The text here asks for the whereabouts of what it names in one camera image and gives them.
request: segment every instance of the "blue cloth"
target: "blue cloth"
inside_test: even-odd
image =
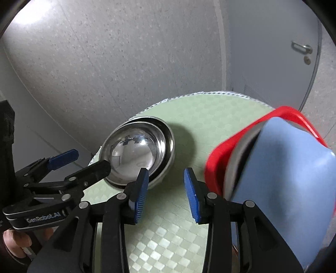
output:
[[[334,153],[274,117],[261,130],[232,201],[254,201],[306,268],[321,247],[335,196]]]

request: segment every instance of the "round table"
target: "round table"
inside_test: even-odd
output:
[[[233,92],[200,92],[157,103],[136,116],[156,116],[172,128],[175,162],[163,182],[147,193],[144,213],[136,226],[125,225],[130,272],[202,272],[208,225],[191,216],[183,171],[192,167],[204,181],[210,152],[254,120],[272,111],[260,101]],[[99,151],[91,161],[96,162]],[[107,201],[122,190],[104,180],[84,191],[91,204]],[[98,226],[95,273],[100,272]]]

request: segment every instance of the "stainless steel bowl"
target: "stainless steel bowl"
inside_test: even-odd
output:
[[[119,126],[104,142],[100,159],[111,164],[106,180],[119,187],[135,181],[141,168],[152,175],[166,154],[166,139],[160,128],[146,121],[132,121]]]
[[[155,185],[162,182],[163,178],[167,175],[168,171],[172,167],[175,160],[175,138],[172,129],[169,125],[160,118],[153,116],[143,116],[132,118],[119,126],[122,127],[125,124],[134,122],[134,121],[145,121],[152,123],[158,126],[163,132],[166,139],[166,154],[163,158],[163,161],[159,168],[149,176],[149,185],[148,188],[151,189]]]

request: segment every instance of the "screw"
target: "screw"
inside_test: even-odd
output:
[[[253,201],[251,201],[251,200],[247,200],[247,201],[245,202],[245,205],[246,205],[247,207],[254,207],[255,203],[254,203]]]
[[[88,205],[89,205],[88,202],[82,201],[82,202],[79,203],[79,208],[86,208]]]
[[[65,195],[62,196],[62,201],[69,200],[71,198],[71,195],[66,193]]]
[[[118,195],[117,195],[117,199],[119,199],[119,200],[123,200],[123,199],[125,199],[126,198],[126,194],[125,193],[119,193]]]
[[[207,195],[207,197],[209,199],[216,199],[217,198],[217,194],[215,194],[214,192],[209,192],[208,195]]]
[[[305,63],[306,65],[310,65],[310,64],[311,64],[311,60],[310,60],[310,58],[309,58],[308,56],[304,56],[304,57],[303,57],[303,61],[304,61],[304,63]]]

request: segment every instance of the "bowl rim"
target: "bowl rim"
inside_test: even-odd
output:
[[[171,142],[168,143],[167,139],[166,139],[166,146],[170,146],[170,157],[165,165],[165,167],[162,169],[162,171],[152,180],[149,182],[148,184],[148,189],[153,188],[154,186],[156,186],[157,184],[161,183],[162,179],[165,177],[166,173],[168,172],[168,170],[172,167],[174,160],[175,160],[175,136],[174,133],[171,129],[171,127],[161,118],[155,117],[155,116],[134,116],[132,118],[130,118],[129,120],[123,122],[122,124],[120,124],[116,129],[118,129],[119,127],[123,126],[124,124],[130,123],[132,121],[138,120],[138,119],[155,119],[158,122],[162,123],[169,131],[170,137],[171,137]]]

